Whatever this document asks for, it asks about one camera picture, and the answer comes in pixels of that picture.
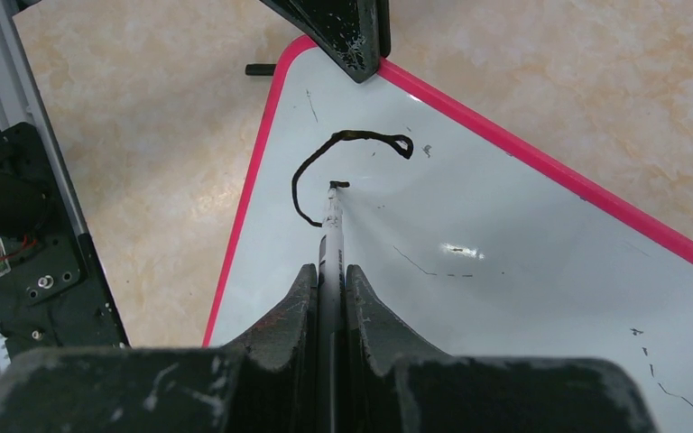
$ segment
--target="pink edge trim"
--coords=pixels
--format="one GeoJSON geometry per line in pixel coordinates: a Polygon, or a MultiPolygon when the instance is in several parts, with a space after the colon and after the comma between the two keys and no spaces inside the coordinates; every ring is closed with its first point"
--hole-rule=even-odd
{"type": "MultiPolygon", "coordinates": [[[[248,166],[248,173],[245,177],[245,185],[240,195],[240,203],[237,207],[235,222],[229,236],[229,243],[222,264],[222,272],[219,276],[217,294],[214,297],[214,304],[208,316],[208,326],[203,337],[203,346],[208,346],[214,332],[214,325],[217,321],[219,306],[221,305],[222,295],[224,295],[227,277],[235,257],[237,241],[240,238],[240,231],[243,228],[245,212],[248,210],[248,203],[251,200],[251,192],[254,190],[256,174],[262,163],[264,148],[274,119],[277,104],[280,101],[282,86],[288,69],[293,61],[306,50],[316,47],[314,41],[307,36],[301,36],[292,42],[282,53],[278,60],[270,88],[267,104],[264,108],[262,123],[259,126],[259,134],[256,136],[254,152],[251,155],[251,162],[248,166]]],[[[415,78],[404,69],[394,65],[388,60],[382,60],[378,75],[393,83],[398,88],[414,95],[427,105],[446,115],[450,119],[462,124],[470,131],[488,142],[509,152],[513,157],[533,167],[545,176],[557,182],[559,185],[578,194],[582,199],[604,210],[607,214],[617,218],[630,228],[649,237],[652,241],[671,250],[674,254],[693,264],[693,241],[680,234],[676,230],[664,225],[652,216],[642,212],[637,207],[627,203],[622,198],[596,185],[591,180],[581,176],[576,171],[554,160],[549,155],[530,146],[524,140],[514,134],[509,133],[502,127],[490,122],[483,116],[459,103],[455,99],[448,97],[434,87],[415,78]]]]}
{"type": "Polygon", "coordinates": [[[208,344],[211,342],[211,336],[214,334],[214,325],[217,322],[219,307],[222,304],[222,296],[225,294],[226,281],[229,277],[230,267],[232,267],[232,260],[235,258],[237,241],[240,239],[240,232],[243,230],[245,212],[248,210],[248,203],[251,201],[251,193],[254,191],[256,175],[259,173],[259,166],[262,165],[264,148],[267,146],[267,138],[269,138],[270,130],[273,127],[275,111],[277,110],[278,102],[280,102],[282,85],[285,84],[285,77],[288,75],[288,69],[291,67],[293,61],[299,57],[299,54],[316,46],[317,45],[312,39],[301,36],[282,52],[277,61],[273,82],[270,85],[270,93],[267,95],[267,103],[264,106],[264,113],[262,114],[262,122],[259,125],[259,133],[256,135],[254,151],[251,153],[251,161],[248,163],[248,172],[245,174],[245,184],[243,185],[243,191],[240,193],[240,201],[237,204],[235,222],[232,224],[232,231],[229,234],[225,260],[224,263],[222,263],[222,272],[219,274],[217,293],[214,295],[214,303],[211,306],[211,312],[208,314],[206,334],[203,336],[203,347],[208,347],[208,344]]]}

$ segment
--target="white board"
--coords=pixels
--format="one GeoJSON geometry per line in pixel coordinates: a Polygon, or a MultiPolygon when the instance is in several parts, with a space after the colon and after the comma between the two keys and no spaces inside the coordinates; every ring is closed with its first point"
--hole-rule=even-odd
{"type": "Polygon", "coordinates": [[[278,64],[205,344],[317,262],[321,232],[291,202],[299,165],[340,130],[407,134],[409,161],[340,143],[300,180],[315,220],[328,182],[351,182],[345,263],[446,352],[608,359],[663,431],[693,432],[693,243],[391,63],[357,85],[313,47],[299,39],[278,64]]]}

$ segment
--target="screw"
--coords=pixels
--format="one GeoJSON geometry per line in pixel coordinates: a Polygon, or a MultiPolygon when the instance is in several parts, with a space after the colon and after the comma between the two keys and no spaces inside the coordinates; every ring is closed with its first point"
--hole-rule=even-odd
{"type": "Polygon", "coordinates": [[[51,277],[51,275],[45,275],[38,279],[38,287],[42,289],[51,289],[51,286],[53,285],[54,279],[51,277]]]}

